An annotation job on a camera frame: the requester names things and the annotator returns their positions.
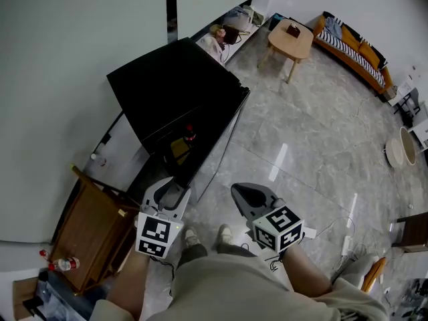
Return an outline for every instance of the plastic bottle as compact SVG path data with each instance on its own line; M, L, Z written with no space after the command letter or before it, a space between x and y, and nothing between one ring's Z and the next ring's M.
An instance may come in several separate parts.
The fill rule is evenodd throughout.
M79 259L76 257L57 259L47 266L49 271L70 271L78 269L80 266Z

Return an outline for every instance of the wooden coffee table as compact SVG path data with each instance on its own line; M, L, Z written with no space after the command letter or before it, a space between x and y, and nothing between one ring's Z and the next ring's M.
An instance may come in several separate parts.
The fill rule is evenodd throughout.
M287 28L291 23L294 23L300 30L300 35L297 38L287 33ZM269 45L267 52L260 61L258 67L260 68L274 51L279 52L294 61L292 70L286 81L290 83L296 64L300 63L300 60L309 57L314 35L305 26L290 19L284 19L276 25L274 30L269 34L268 39Z

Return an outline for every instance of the gray wall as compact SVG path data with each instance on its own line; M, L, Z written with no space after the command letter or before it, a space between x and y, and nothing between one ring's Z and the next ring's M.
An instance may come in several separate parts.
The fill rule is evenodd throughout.
M0 240L50 240L120 107L106 74L167 43L166 0L0 0Z

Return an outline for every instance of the small box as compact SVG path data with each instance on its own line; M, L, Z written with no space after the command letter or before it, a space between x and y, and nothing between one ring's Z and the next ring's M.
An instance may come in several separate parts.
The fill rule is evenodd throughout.
M290 26L287 28L287 33L295 38L299 38L300 30L298 29L295 23L291 23Z
M303 220L287 206L253 221L254 239L276 253L283 252L302 238Z
M182 228L183 223L139 213L135 251L165 259Z

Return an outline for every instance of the sneaker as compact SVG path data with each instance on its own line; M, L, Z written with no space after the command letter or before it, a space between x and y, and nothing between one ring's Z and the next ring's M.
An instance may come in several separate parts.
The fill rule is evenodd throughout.
M187 249L201 243L193 227L186 226L183 229L183 243Z
M226 223L220 226L219 233L217 234L217 244L226 243L228 245L233 245L233 235L230 226Z

